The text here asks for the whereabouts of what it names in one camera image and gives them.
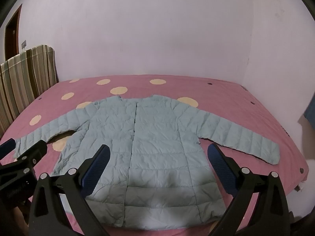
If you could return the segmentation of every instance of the wall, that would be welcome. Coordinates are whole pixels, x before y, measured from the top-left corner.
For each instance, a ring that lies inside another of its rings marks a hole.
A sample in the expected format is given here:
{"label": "wall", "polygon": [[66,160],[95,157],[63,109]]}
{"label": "wall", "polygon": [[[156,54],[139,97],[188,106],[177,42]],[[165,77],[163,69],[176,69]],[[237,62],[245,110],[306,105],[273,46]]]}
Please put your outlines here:
{"label": "wall", "polygon": [[243,85],[273,114],[310,167],[294,215],[315,205],[315,131],[302,116],[315,91],[315,22],[301,0],[253,0],[254,27]]}
{"label": "wall", "polygon": [[170,74],[241,83],[245,74],[252,0],[18,0],[16,5],[21,3],[19,44],[53,47],[60,80]]}

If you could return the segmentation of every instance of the metal bolt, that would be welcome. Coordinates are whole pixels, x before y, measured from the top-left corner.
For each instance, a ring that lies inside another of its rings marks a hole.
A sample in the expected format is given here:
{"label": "metal bolt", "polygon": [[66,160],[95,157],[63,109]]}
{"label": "metal bolt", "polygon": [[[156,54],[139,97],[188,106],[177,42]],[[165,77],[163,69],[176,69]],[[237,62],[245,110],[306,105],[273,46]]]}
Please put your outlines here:
{"label": "metal bolt", "polygon": [[76,171],[77,171],[77,169],[75,169],[75,168],[69,169],[68,174],[73,175],[74,173],[76,173]]}
{"label": "metal bolt", "polygon": [[249,174],[250,170],[249,170],[249,168],[244,167],[244,168],[242,168],[242,172],[244,174]]}
{"label": "metal bolt", "polygon": [[45,179],[47,177],[47,173],[42,173],[41,175],[40,175],[40,178],[41,179]]}
{"label": "metal bolt", "polygon": [[278,176],[279,176],[278,173],[275,172],[275,171],[271,172],[271,175],[272,175],[273,177],[278,177]]}

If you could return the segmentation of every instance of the brown door frame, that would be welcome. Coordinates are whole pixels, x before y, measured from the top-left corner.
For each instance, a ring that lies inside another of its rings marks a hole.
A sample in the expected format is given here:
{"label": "brown door frame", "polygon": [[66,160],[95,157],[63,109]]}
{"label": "brown door frame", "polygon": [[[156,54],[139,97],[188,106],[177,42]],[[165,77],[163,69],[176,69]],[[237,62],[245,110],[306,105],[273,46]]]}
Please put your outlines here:
{"label": "brown door frame", "polygon": [[17,16],[17,24],[16,24],[16,29],[15,29],[15,36],[16,36],[16,47],[14,47],[15,53],[16,55],[19,54],[19,18],[20,18],[20,14],[21,14],[21,8],[22,8],[22,4],[18,7],[18,9],[16,10],[16,12],[13,14],[13,16],[11,17],[11,19],[9,20],[9,22],[7,23],[6,27],[5,27],[5,34],[4,34],[4,55],[5,55],[5,60],[8,60],[9,58],[11,58],[12,56],[8,57],[7,53],[7,45],[6,45],[6,41],[7,41],[7,27],[12,23],[12,20]]}

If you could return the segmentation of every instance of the polka dot bed sheet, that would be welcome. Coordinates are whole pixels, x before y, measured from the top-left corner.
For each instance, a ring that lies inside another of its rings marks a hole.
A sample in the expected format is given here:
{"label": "polka dot bed sheet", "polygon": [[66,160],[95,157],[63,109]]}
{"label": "polka dot bed sheet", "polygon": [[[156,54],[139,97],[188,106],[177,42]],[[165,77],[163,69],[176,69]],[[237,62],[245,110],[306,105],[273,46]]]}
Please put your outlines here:
{"label": "polka dot bed sheet", "polygon": [[[177,99],[199,109],[212,112],[248,128],[280,147],[280,162],[270,165],[251,155],[230,148],[221,147],[226,156],[232,157],[240,167],[246,166],[257,174],[268,175],[276,171],[282,181],[286,194],[291,192],[301,181],[307,178],[308,166],[292,139],[268,112],[268,110],[241,85],[206,78],[170,76],[170,75],[122,75],[85,79],[73,79],[60,82],[44,92],[31,103],[9,127],[0,143],[9,138],[22,137],[38,127],[73,109],[84,108],[89,103],[120,95],[122,98],[146,98],[153,94]],[[63,150],[69,135],[62,135],[48,145],[48,152],[36,165],[37,177],[43,172],[51,173]],[[206,152],[208,140],[201,139],[201,146]],[[13,152],[1,160],[2,164],[13,161]],[[226,206],[232,196],[225,193],[218,181]],[[240,228],[246,226],[256,203],[254,195]],[[81,232],[75,218],[68,214],[74,230]],[[188,229],[168,231],[129,231],[106,227],[112,236],[128,233],[131,236],[160,235],[207,235],[213,224]]]}

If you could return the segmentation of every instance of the blue textured pad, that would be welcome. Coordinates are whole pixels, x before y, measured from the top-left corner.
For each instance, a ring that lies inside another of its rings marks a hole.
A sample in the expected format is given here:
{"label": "blue textured pad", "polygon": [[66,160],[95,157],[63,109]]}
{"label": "blue textured pad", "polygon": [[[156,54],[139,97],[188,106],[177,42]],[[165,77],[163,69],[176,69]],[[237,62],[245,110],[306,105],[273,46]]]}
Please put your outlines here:
{"label": "blue textured pad", "polygon": [[235,198],[238,193],[237,178],[214,144],[208,146],[208,159],[222,183],[224,190]]}
{"label": "blue textured pad", "polygon": [[0,160],[7,156],[11,151],[15,149],[16,143],[13,138],[9,139],[0,145]]}
{"label": "blue textured pad", "polygon": [[94,191],[94,188],[99,181],[101,175],[106,168],[109,159],[111,158],[111,151],[108,146],[102,145],[101,151],[98,156],[94,159],[91,166],[89,167],[88,171],[82,178],[81,185],[81,195],[83,198],[86,196],[91,195]]}

